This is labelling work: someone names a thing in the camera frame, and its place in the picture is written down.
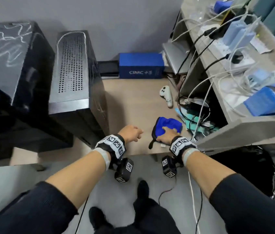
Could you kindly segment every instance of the black wrist-mounted device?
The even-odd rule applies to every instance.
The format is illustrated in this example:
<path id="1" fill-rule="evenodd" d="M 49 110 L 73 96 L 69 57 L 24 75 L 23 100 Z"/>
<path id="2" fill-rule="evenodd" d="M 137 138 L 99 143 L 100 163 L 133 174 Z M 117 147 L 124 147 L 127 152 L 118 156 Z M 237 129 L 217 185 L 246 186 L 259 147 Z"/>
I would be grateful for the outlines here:
<path id="1" fill-rule="evenodd" d="M 182 154 L 186 149 L 189 148 L 196 148 L 196 146 L 185 137 L 178 135 L 172 140 L 169 150 L 173 156 L 171 157 L 167 155 L 162 159 L 163 173 L 167 177 L 174 177 L 178 173 L 177 168 L 184 166 L 182 161 Z"/>
<path id="2" fill-rule="evenodd" d="M 101 148 L 107 151 L 111 156 L 109 169 L 115 170 L 115 179 L 120 182 L 127 182 L 130 179 L 133 169 L 133 161 L 128 158 L 122 158 L 126 151 L 124 138 L 119 135 L 109 135 L 100 140 L 95 148 Z"/>

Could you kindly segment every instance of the computer tower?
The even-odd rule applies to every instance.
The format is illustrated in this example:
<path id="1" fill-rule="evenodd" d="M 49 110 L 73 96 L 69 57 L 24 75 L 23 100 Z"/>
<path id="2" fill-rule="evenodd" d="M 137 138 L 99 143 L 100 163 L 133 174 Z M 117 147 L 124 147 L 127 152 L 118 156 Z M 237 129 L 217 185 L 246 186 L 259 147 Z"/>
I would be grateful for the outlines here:
<path id="1" fill-rule="evenodd" d="M 0 23 L 0 148 L 73 145 L 73 135 L 48 115 L 54 57 L 37 23 Z"/>
<path id="2" fill-rule="evenodd" d="M 109 134 L 104 85 L 88 31 L 58 36 L 49 114 L 94 147 Z"/>

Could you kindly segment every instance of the shoe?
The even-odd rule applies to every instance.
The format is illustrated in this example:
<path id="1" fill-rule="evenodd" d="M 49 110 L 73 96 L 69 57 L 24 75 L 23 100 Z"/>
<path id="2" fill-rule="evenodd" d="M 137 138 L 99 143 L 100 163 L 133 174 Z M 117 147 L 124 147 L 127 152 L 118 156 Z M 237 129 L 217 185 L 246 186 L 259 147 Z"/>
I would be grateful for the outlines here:
<path id="1" fill-rule="evenodd" d="M 149 197 L 149 187 L 146 181 L 141 180 L 137 186 L 137 197 L 138 198 L 148 198 Z"/>
<path id="2" fill-rule="evenodd" d="M 106 217 L 101 209 L 98 207 L 91 207 L 89 210 L 89 219 L 94 231 L 97 231 L 102 226 L 113 226 L 106 220 Z"/>

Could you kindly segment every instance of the blue cardboard box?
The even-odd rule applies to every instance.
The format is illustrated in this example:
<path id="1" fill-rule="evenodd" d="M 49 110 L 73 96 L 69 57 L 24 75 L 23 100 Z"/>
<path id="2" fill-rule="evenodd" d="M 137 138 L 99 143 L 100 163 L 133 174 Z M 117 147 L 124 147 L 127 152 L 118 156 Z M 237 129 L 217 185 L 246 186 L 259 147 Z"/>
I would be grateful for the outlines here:
<path id="1" fill-rule="evenodd" d="M 275 84 L 263 87 L 243 104 L 253 116 L 275 115 Z"/>
<path id="2" fill-rule="evenodd" d="M 119 78 L 159 79 L 165 68 L 160 53 L 120 53 Z"/>

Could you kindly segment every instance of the person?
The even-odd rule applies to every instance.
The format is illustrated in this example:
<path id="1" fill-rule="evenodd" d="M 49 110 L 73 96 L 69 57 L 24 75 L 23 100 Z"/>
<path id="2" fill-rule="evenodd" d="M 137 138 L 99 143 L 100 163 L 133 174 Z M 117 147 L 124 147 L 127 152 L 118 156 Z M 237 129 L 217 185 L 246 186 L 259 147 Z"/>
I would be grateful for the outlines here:
<path id="1" fill-rule="evenodd" d="M 177 152 L 173 146 L 179 146 L 180 140 L 188 145 L 180 150 L 181 154 L 177 158 L 182 159 L 204 195 L 220 214 L 229 234 L 275 233 L 275 200 L 265 196 L 240 174 L 199 152 L 194 144 L 175 130 L 166 127 L 163 129 L 165 134 L 159 136 L 157 141 L 172 144 L 172 153 Z M 142 133 L 140 128 L 129 125 L 111 137 L 120 138 L 127 145 L 132 141 L 137 142 Z M 110 138 L 104 138 L 100 144 L 108 139 Z M 0 215 L 0 233 L 64 232 L 108 168 L 109 162 L 116 158 L 115 153 L 110 149 L 103 150 L 103 147 L 91 151 L 46 181 L 38 183 Z M 134 223 L 127 227 L 114 228 L 108 223 L 102 210 L 92 207 L 89 218 L 95 233 L 179 234 L 170 213 L 148 195 L 149 187 L 142 180 L 133 204 L 136 212 Z"/>

